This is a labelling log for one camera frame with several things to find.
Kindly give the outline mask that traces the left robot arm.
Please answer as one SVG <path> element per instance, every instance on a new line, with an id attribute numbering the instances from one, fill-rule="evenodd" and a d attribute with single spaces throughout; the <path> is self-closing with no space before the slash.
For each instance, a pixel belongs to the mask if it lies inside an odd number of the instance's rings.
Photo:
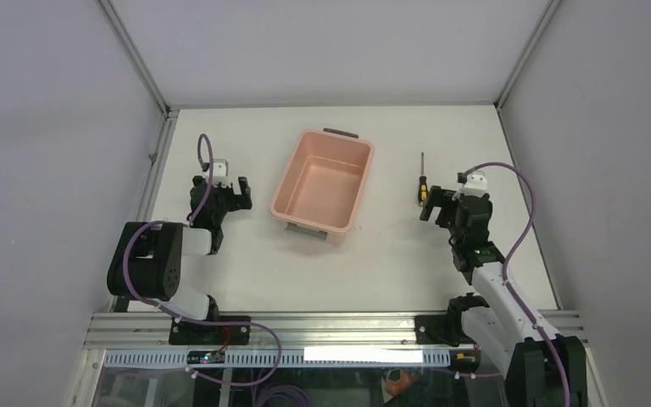
<path id="1" fill-rule="evenodd" d="M 170 221 L 127 222 L 109 265 L 106 284 L 110 294 L 152 305 L 180 321 L 218 323 L 215 299 L 181 281 L 186 256 L 216 255 L 224 240 L 227 214 L 253 207 L 245 176 L 238 186 L 217 181 L 213 186 L 194 176 L 190 205 L 197 211 L 191 226 Z"/>

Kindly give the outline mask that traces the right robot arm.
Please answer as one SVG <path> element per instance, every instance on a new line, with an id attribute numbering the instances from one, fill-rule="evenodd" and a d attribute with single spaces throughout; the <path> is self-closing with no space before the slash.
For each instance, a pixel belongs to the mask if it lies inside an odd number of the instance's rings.
<path id="1" fill-rule="evenodd" d="M 566 336 L 532 309 L 489 238 L 488 193 L 431 187 L 420 219 L 439 209 L 455 269 L 473 293 L 452 298 L 442 320 L 417 324 L 434 343 L 473 342 L 504 378 L 510 406 L 586 406 L 587 356 L 581 339 Z"/>

